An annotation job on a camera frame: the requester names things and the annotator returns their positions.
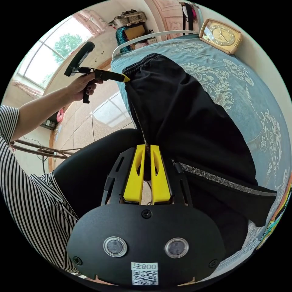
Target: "clock face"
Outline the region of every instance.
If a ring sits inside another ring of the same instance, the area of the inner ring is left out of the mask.
[[[230,46],[235,42],[234,33],[223,25],[212,25],[209,28],[209,38],[220,46]]]

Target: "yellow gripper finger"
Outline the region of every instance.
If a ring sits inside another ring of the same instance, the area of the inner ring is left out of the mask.
[[[168,202],[170,200],[170,191],[159,146],[151,145],[150,154],[152,204]]]
[[[128,182],[124,192],[124,200],[127,202],[136,202],[141,204],[144,178],[145,149],[146,145],[137,145],[137,149],[129,173]]]

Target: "black and white stripes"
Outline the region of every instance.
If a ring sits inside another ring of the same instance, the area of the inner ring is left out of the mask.
[[[66,246],[77,222],[52,173],[28,176],[9,149],[19,110],[0,106],[0,189],[27,241],[50,263],[77,273]]]

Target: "alarm clock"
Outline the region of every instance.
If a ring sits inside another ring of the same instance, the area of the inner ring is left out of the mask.
[[[207,18],[200,30],[200,40],[231,55],[242,41],[240,31],[221,21]]]

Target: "bed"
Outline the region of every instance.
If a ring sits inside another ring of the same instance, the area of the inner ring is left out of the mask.
[[[150,53],[165,55],[195,77],[240,129],[255,162],[258,184],[278,192],[267,226],[280,204],[291,174],[288,128],[269,88],[249,66],[235,56],[229,56],[202,42],[197,34],[177,37],[127,53],[115,55],[115,52],[111,68],[121,73],[125,67]],[[118,83],[118,86],[129,112],[124,84]],[[209,278],[225,273],[244,261],[259,244],[266,226],[257,228],[250,222],[242,250],[223,261]]]

